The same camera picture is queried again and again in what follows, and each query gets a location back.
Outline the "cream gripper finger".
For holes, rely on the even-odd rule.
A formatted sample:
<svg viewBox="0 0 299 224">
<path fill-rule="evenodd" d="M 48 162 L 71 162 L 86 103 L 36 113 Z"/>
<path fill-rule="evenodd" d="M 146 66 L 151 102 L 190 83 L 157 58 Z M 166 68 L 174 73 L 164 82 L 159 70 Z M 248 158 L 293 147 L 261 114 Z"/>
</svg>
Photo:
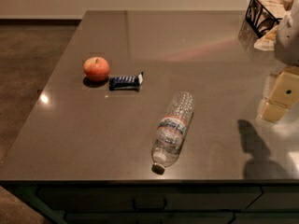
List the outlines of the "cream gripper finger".
<svg viewBox="0 0 299 224">
<path fill-rule="evenodd" d="M 288 112 L 288 109 L 281 105 L 271 104 L 267 100 L 263 101 L 260 107 L 260 117 L 269 122 L 278 122 Z"/>
</svg>

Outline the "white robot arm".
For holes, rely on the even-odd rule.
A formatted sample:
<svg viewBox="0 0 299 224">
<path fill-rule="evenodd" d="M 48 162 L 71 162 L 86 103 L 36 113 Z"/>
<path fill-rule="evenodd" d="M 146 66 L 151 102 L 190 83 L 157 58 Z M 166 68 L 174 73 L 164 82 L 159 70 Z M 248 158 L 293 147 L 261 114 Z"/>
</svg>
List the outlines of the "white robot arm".
<svg viewBox="0 0 299 224">
<path fill-rule="evenodd" d="M 274 53 L 284 64 L 266 80 L 258 117 L 277 123 L 299 101 L 299 1 L 278 26 Z"/>
</svg>

